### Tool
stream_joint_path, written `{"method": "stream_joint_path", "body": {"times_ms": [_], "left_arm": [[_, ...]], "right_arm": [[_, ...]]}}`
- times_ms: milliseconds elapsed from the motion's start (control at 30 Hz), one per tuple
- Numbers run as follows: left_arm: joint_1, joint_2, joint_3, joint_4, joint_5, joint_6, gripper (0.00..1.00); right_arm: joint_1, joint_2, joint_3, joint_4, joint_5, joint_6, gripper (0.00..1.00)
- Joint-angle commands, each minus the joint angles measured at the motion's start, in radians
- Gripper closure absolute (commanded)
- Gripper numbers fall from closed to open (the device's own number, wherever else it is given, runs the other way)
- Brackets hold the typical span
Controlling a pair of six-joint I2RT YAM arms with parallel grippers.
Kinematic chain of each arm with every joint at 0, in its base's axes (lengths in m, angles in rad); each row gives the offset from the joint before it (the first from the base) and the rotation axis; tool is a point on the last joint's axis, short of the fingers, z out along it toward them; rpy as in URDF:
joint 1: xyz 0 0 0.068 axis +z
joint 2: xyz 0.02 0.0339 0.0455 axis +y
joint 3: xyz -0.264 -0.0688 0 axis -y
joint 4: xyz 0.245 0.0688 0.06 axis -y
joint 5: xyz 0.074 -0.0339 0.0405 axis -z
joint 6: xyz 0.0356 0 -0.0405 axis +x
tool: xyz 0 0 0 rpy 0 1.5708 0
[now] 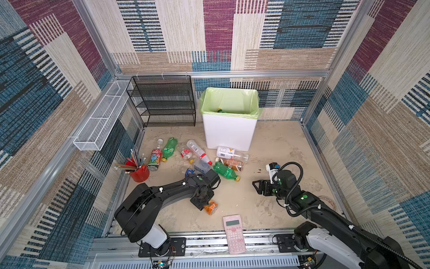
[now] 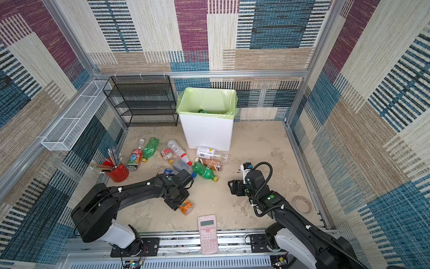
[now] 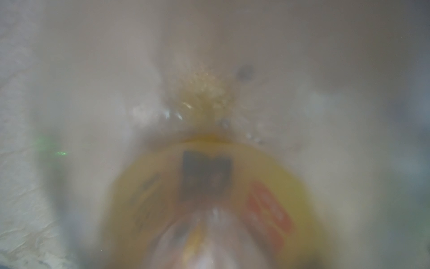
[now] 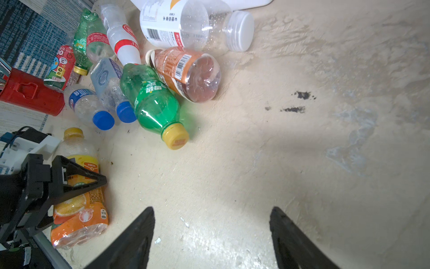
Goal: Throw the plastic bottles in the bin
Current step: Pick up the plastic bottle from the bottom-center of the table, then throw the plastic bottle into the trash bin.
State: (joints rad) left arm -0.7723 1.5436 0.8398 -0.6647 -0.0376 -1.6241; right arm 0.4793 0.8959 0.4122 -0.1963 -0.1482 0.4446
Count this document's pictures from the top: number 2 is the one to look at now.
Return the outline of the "orange juice bottle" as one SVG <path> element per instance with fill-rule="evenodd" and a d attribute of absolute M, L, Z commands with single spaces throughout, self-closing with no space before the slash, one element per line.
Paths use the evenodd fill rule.
<path fill-rule="evenodd" d="M 185 200 L 180 206 L 179 209 L 184 215 L 189 215 L 194 208 L 194 205 L 191 201 Z"/>

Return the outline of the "white yellow label bottle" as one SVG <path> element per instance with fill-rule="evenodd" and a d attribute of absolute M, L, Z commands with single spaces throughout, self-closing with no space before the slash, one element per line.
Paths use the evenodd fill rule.
<path fill-rule="evenodd" d="M 197 157 L 203 158 L 203 159 L 210 159 L 210 160 L 218 160 L 218 161 L 227 161 L 228 155 L 222 151 L 205 147 L 205 146 L 199 146 L 197 148 Z"/>

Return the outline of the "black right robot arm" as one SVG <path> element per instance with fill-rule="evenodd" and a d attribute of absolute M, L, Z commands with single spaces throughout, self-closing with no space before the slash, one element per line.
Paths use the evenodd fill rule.
<path fill-rule="evenodd" d="M 265 230 L 267 248 L 287 251 L 309 269 L 364 269 L 352 245 L 342 236 L 335 238 L 308 221 L 268 183 L 273 167 L 268 162 L 245 163 L 243 178 L 228 182 L 235 196 L 246 196 L 257 217 L 275 222 Z"/>

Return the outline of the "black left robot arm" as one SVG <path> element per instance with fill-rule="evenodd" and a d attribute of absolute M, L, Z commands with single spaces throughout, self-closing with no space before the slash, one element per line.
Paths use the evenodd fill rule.
<path fill-rule="evenodd" d="M 119 223 L 117 213 L 154 198 L 163 198 L 175 211 L 189 197 L 188 189 L 193 183 L 194 177 L 186 170 L 173 175 L 158 174 L 126 186 L 107 187 L 99 183 L 71 211 L 71 218 L 83 242 L 108 242 L 115 247 L 113 257 L 141 257 L 146 248 L 143 239 L 132 225 Z"/>

